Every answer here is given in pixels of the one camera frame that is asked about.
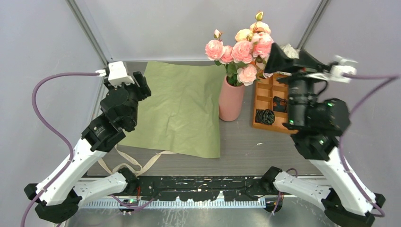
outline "flower bud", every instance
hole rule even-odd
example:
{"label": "flower bud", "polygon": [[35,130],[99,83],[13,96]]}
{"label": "flower bud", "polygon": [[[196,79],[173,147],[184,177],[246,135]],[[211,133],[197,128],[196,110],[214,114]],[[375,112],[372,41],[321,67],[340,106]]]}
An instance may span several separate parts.
{"label": "flower bud", "polygon": [[257,21],[262,21],[262,19],[263,19],[263,12],[259,12],[258,14],[256,14],[255,18],[256,18]]}
{"label": "flower bud", "polygon": [[246,36],[246,40],[248,40],[249,42],[252,41],[253,39],[253,33],[250,33],[249,35]]}
{"label": "flower bud", "polygon": [[215,39],[219,39],[219,38],[221,37],[221,32],[219,32],[217,29],[214,30],[213,37],[214,37]]}

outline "green paper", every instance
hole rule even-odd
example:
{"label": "green paper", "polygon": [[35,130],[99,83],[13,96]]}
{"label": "green paper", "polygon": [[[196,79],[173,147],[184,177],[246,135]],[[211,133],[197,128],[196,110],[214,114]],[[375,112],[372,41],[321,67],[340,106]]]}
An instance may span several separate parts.
{"label": "green paper", "polygon": [[218,97],[222,66],[186,66],[150,61],[144,76],[152,96],[139,102],[138,125],[119,144],[220,157]]}

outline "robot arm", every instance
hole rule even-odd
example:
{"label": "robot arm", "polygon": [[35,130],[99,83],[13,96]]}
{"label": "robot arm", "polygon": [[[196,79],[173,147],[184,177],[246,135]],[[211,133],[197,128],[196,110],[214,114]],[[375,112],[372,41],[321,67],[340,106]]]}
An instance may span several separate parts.
{"label": "robot arm", "polygon": [[[91,201],[112,193],[133,193],[137,189],[138,180],[127,168],[91,183],[78,182],[96,161],[125,137],[123,130],[130,132],[135,129],[138,102],[151,96],[142,74],[127,75],[121,61],[110,63],[106,69],[97,72],[106,75],[104,85],[109,89],[100,102],[102,114],[82,132],[69,167],[36,201],[35,210],[41,219],[61,223]],[[42,182],[28,184],[24,189],[28,198],[32,200],[69,161],[66,157]]]}
{"label": "robot arm", "polygon": [[325,65],[305,50],[301,50],[299,56],[299,59],[288,58],[273,44],[264,72],[292,74],[278,79],[279,83],[288,84],[289,90],[288,122],[283,125],[298,130],[291,135],[297,151],[321,171],[332,187],[303,182],[276,167],[271,167],[263,176],[262,185],[267,191],[288,192],[309,201],[339,226],[370,227],[375,220],[371,213],[373,204],[381,208],[385,198],[367,189],[354,173],[362,191],[369,197],[366,199],[341,162],[336,137],[350,125],[347,105],[336,98],[318,103],[318,95],[314,93],[314,83],[320,81],[348,83],[350,79],[343,74],[355,74],[356,62],[336,56],[334,62]]}

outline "wooden tray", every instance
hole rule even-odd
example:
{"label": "wooden tray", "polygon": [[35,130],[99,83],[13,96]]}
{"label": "wooden tray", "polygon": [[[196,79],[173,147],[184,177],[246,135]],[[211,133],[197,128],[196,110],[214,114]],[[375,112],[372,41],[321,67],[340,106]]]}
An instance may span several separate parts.
{"label": "wooden tray", "polygon": [[288,114],[283,112],[274,111],[276,119],[272,125],[266,125],[257,123],[255,120],[256,109],[271,109],[273,110],[273,97],[278,96],[280,98],[288,99],[288,85],[280,84],[277,82],[278,78],[286,77],[279,73],[273,74],[272,77],[267,79],[261,79],[260,82],[256,83],[255,89],[255,106],[253,108],[253,124],[252,127],[257,129],[266,129],[271,131],[277,131],[281,133],[294,134],[296,130],[288,130],[283,126],[283,123],[287,122]]}

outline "white wall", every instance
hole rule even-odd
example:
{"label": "white wall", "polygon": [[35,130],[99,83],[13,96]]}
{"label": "white wall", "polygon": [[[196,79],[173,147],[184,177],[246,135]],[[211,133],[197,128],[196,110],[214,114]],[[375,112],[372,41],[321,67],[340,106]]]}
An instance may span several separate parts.
{"label": "white wall", "polygon": [[[335,54],[359,62],[363,75],[401,73],[401,1],[331,1],[306,45],[322,62]],[[325,98],[338,97],[349,107],[379,81],[331,83]],[[345,154],[362,181],[385,195],[387,217],[375,227],[399,226],[401,188],[401,80],[380,91],[362,106],[345,137]]]}
{"label": "white wall", "polygon": [[225,44],[264,12],[273,39],[296,46],[320,0],[77,0],[108,58],[207,60],[213,31]]}
{"label": "white wall", "polygon": [[[19,226],[28,204],[23,188],[42,181],[68,155],[37,119],[35,84],[66,71],[102,68],[65,0],[9,0],[0,8],[0,226]],[[75,145],[95,104],[100,78],[56,79],[42,86],[39,109]],[[52,226],[34,210],[27,227]]]}

